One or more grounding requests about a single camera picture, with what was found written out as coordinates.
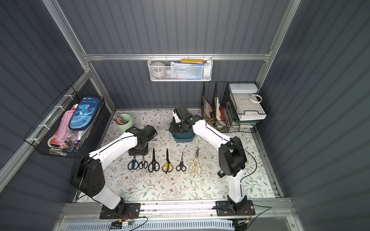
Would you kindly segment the teal plastic storage box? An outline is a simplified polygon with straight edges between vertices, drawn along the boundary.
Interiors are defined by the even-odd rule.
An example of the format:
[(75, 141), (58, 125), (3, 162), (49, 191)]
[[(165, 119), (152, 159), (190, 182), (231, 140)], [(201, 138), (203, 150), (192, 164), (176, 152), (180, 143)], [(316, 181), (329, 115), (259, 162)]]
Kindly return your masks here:
[(185, 130), (180, 124), (176, 124), (175, 118), (172, 118), (169, 131), (174, 140), (178, 143), (192, 142), (195, 138), (193, 130)]

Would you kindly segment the small grey scissors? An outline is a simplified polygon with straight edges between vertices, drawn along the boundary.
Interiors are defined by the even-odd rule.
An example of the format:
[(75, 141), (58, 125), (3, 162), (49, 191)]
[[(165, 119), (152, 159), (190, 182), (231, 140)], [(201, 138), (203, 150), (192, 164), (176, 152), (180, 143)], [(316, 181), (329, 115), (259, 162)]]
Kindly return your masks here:
[(145, 156), (142, 156), (142, 161), (139, 162), (138, 168), (139, 169), (148, 168), (148, 162), (146, 161)]

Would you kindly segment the large black scissors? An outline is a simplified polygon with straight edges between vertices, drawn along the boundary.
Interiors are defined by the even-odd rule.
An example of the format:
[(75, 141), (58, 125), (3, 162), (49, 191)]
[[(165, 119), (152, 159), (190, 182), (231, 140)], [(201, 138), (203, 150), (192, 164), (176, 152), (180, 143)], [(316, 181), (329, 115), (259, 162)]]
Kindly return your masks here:
[(147, 167), (148, 172), (152, 173), (154, 171), (159, 171), (160, 170), (160, 165), (158, 161), (156, 160), (156, 155), (155, 155), (155, 148), (153, 148), (152, 151), (152, 161), (149, 163)]

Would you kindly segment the silver blade scissors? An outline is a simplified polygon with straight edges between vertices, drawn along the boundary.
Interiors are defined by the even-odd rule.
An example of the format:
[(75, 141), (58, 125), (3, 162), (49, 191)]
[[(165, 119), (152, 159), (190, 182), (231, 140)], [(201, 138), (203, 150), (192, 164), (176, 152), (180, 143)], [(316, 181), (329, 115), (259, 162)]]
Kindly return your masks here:
[(128, 163), (127, 168), (129, 170), (136, 170), (136, 169), (139, 168), (139, 163), (138, 163), (138, 161), (136, 159), (136, 155), (133, 155), (133, 159)]

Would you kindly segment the yellow handled scissors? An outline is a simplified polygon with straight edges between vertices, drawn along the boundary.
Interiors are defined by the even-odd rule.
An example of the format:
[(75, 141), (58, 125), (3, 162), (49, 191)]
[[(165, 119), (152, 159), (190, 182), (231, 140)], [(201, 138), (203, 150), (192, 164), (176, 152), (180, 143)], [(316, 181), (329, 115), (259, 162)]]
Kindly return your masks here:
[(169, 160), (169, 150), (168, 149), (166, 150), (166, 162), (162, 166), (162, 171), (165, 172), (166, 174), (173, 171), (173, 165), (171, 164)]

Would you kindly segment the small black scissors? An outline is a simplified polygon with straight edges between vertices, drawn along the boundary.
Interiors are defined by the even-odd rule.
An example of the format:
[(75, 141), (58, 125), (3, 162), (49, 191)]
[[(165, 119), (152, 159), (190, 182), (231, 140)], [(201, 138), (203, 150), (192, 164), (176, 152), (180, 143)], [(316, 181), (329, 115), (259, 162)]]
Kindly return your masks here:
[(184, 165), (184, 152), (182, 152), (181, 160), (179, 165), (176, 167), (176, 171), (185, 172), (187, 170), (186, 166)]

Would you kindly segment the cream handled kitchen scissors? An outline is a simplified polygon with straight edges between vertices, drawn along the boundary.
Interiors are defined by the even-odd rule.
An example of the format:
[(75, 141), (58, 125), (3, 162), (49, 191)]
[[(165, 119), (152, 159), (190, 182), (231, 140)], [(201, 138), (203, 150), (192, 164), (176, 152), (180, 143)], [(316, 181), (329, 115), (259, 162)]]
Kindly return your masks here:
[(199, 148), (197, 148), (196, 150), (193, 163), (190, 165), (188, 169), (188, 173), (190, 175), (197, 175), (197, 176), (200, 176), (202, 174), (202, 167), (200, 166), (200, 163), (199, 163)]

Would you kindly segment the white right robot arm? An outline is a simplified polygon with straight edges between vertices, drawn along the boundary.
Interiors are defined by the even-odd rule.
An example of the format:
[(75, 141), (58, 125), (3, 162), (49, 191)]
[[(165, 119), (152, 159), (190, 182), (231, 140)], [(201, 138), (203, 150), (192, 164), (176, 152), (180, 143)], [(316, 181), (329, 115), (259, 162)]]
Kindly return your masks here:
[(219, 167), (228, 181), (228, 200), (235, 205), (245, 201), (242, 178), (247, 158), (240, 138), (222, 134), (184, 106), (174, 109), (170, 133), (188, 131), (205, 139), (218, 152)]

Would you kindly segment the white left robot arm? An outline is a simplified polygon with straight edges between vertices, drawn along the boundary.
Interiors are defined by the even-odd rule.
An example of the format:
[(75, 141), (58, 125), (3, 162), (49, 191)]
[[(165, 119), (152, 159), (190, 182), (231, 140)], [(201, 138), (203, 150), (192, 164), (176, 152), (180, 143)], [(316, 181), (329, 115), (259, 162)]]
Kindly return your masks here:
[(70, 184), (109, 210), (121, 211), (125, 200), (108, 186), (104, 170), (125, 152), (130, 155), (146, 155), (147, 144), (157, 135), (154, 127), (146, 125), (142, 130), (132, 127), (120, 137), (89, 154), (77, 154), (70, 176)]

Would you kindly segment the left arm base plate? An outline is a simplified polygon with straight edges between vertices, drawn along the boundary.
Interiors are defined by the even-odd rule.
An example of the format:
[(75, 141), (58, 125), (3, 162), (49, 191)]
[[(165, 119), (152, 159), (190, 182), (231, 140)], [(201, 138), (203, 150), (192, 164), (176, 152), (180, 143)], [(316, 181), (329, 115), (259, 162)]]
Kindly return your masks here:
[(135, 219), (139, 217), (140, 208), (140, 203), (121, 203), (115, 209), (102, 206), (99, 219)]

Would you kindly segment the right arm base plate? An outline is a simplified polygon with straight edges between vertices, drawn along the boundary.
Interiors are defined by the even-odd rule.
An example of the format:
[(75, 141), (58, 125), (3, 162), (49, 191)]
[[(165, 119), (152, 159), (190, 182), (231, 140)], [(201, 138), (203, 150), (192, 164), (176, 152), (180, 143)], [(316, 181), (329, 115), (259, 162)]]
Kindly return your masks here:
[(252, 216), (256, 214), (252, 200), (242, 200), (236, 204), (232, 201), (216, 201), (213, 209), (216, 210), (219, 217)]

